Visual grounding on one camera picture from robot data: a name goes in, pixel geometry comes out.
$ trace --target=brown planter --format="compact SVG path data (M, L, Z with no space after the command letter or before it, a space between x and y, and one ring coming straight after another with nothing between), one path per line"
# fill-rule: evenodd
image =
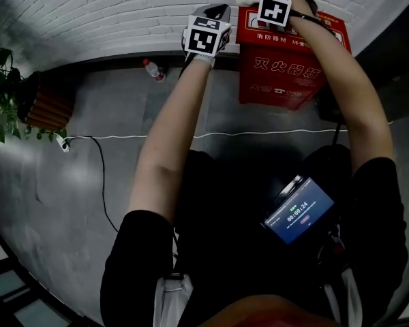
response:
M19 119L40 129L60 131L73 114L74 98L41 73L33 73L22 83L19 98Z

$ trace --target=person's right hand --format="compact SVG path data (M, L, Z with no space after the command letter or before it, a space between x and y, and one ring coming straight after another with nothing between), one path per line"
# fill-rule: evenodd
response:
M311 8L306 0L292 0L291 9L301 14L306 14L308 16L314 17Z

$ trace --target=white plug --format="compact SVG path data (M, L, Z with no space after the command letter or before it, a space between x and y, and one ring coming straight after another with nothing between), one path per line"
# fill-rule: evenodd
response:
M58 142L59 146L61 147L64 153L68 153L70 151L70 145L59 134L56 135L56 141Z

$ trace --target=red box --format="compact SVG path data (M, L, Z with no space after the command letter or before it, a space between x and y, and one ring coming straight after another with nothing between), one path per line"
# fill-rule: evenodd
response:
M257 21L257 13L257 6L239 8L239 101L297 110L325 85L326 78L306 41L291 26L272 31ZM344 21L322 12L318 16L351 52Z

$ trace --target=white cube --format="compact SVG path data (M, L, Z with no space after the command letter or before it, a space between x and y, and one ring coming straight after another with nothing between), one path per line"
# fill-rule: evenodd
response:
M214 57L226 47L230 23L200 16L189 16L185 51Z
M258 20L285 27L291 0L260 0Z

